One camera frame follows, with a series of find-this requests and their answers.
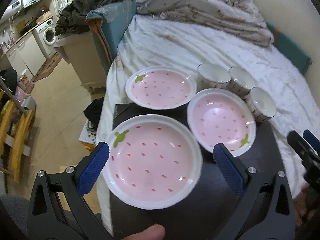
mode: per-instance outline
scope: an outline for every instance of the white cabinet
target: white cabinet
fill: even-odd
[[[24,63],[35,76],[45,63],[46,59],[41,52],[32,32],[29,32],[16,44],[16,49],[19,50]]]
[[[26,64],[24,63],[16,45],[13,46],[8,52],[7,52],[7,58],[12,66],[12,68],[17,72],[18,76],[21,75],[21,73],[26,69],[26,77],[31,80],[33,77],[31,72],[28,70]]]

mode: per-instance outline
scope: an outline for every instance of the black tray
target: black tray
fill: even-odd
[[[131,103],[116,105],[113,128],[127,119],[143,114],[169,116],[188,127],[187,105],[173,110],[155,111]],[[114,237],[122,239],[157,223],[166,229],[165,240],[208,239],[233,210],[238,196],[229,189],[219,168],[214,164],[212,153],[203,147],[201,147],[201,152],[203,166],[199,182],[188,197],[172,207],[160,210],[143,210],[123,203],[111,193]],[[284,171],[269,122],[257,124],[257,135],[252,147],[239,159],[247,167],[255,167],[258,171],[267,171],[272,174]],[[259,194],[244,230],[257,223],[265,202],[264,195],[264,193]]]

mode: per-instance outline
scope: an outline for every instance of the yellow chair leg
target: yellow chair leg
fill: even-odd
[[[0,100],[2,99],[3,95],[4,95],[4,92],[0,91]]]
[[[4,140],[7,136],[7,127],[10,124],[10,118],[14,108],[14,102],[9,101],[0,124],[0,156],[3,154]]]
[[[23,152],[23,145],[25,135],[28,131],[30,122],[32,120],[34,111],[29,110],[27,116],[21,115],[18,128],[16,131],[16,136],[14,138],[13,146],[9,155],[9,171],[13,174],[13,180],[19,183],[20,180],[20,164],[21,155]]]

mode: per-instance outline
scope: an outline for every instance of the cup rim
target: cup rim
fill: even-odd
[[[253,80],[254,87],[248,89],[248,88],[242,86],[239,82],[237,82],[237,81],[233,78],[233,76],[231,75],[231,73],[230,73],[230,70],[231,70],[232,68],[239,68],[239,69],[244,70],[244,71],[251,77],[251,79]],[[229,68],[229,71],[228,71],[228,72],[229,72],[230,78],[231,78],[234,82],[236,82],[237,85],[239,85],[241,88],[243,88],[243,89],[245,89],[245,90],[247,90],[247,91],[250,91],[251,89],[253,89],[253,88],[255,88],[255,87],[257,86],[256,81],[254,80],[254,78],[253,78],[253,76],[250,74],[250,72],[247,71],[246,69],[242,68],[242,67],[232,66],[232,67]]]
[[[215,65],[215,66],[218,66],[219,68],[221,68],[221,69],[225,70],[225,71],[229,74],[230,79],[229,79],[228,81],[226,81],[226,82],[218,82],[218,81],[211,80],[211,79],[209,79],[209,78],[204,77],[204,76],[201,74],[201,72],[199,71],[199,67],[200,67],[201,65],[203,65],[203,64],[209,64],[209,65]],[[204,78],[204,79],[206,79],[206,80],[208,80],[208,81],[210,81],[210,82],[217,83],[217,84],[227,84],[227,83],[229,83],[229,82],[231,81],[231,76],[230,76],[229,71],[228,71],[228,70],[226,70],[225,68],[223,68],[222,66],[220,66],[219,64],[201,63],[201,64],[197,67],[197,72],[200,74],[200,76],[201,76],[202,78]]]
[[[259,110],[260,114],[262,114],[263,116],[265,116],[265,117],[267,117],[267,118],[272,118],[272,117],[274,117],[274,116],[277,114],[277,107],[276,107],[276,103],[274,102],[273,98],[272,98],[272,97],[269,95],[269,93],[268,93],[267,91],[265,91],[263,88],[261,88],[261,87],[253,87],[253,88],[250,89],[250,92],[249,92],[249,98],[250,98],[250,100],[251,100],[252,103],[254,102],[254,100],[252,100],[252,93],[251,93],[251,90],[253,90],[253,89],[259,89],[259,90],[263,91],[263,92],[271,99],[273,105],[275,106],[276,111],[275,111],[274,115],[270,116],[270,115],[264,114],[263,111],[261,111],[261,109],[260,109],[257,105],[254,105],[255,108],[257,108],[257,109]]]

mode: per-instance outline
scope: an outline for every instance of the teal cushion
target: teal cushion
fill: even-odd
[[[87,15],[87,20],[97,18],[102,19],[100,34],[107,45],[107,49],[112,60],[116,58],[118,44],[121,41],[124,32],[128,28],[128,25],[135,13],[135,1],[127,0],[104,5],[100,8],[90,11]],[[106,71],[108,72],[112,62],[110,62],[107,55],[105,55],[97,35],[95,33],[92,33],[92,35],[101,59],[101,63],[105,68],[107,68]]]
[[[276,48],[291,60],[292,64],[304,75],[312,63],[311,57],[309,57],[295,41],[285,33],[279,31],[273,24],[267,22],[267,26],[275,37],[274,45]]]

